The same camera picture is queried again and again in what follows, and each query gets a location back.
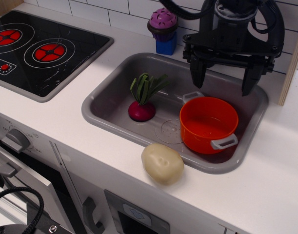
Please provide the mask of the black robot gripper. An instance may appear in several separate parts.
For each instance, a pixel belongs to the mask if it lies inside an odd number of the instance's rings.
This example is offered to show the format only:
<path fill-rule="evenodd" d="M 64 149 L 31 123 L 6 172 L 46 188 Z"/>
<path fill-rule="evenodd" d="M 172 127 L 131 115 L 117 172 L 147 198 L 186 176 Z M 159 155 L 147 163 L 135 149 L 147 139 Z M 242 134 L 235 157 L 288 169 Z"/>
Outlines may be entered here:
<path fill-rule="evenodd" d="M 266 41 L 253 36 L 248 23 L 218 20 L 215 29 L 205 30 L 202 25 L 196 34 L 183 37 L 183 57 L 190 63 L 193 84 L 203 86 L 207 64 L 221 64 L 245 68 L 242 96 L 249 95 L 261 76 L 274 68 L 274 57 L 268 57 Z"/>

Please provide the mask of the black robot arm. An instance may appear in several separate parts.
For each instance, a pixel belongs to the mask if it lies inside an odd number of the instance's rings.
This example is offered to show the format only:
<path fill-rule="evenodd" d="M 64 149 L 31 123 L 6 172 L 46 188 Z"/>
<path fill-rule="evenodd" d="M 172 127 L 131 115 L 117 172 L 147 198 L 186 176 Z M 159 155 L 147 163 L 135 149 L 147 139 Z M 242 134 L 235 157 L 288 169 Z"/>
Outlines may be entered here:
<path fill-rule="evenodd" d="M 206 0 L 199 32 L 183 37 L 183 57 L 193 84 L 201 88 L 207 68 L 226 65 L 245 70 L 247 96 L 261 76 L 271 72 L 284 45 L 284 21 L 273 0 Z"/>

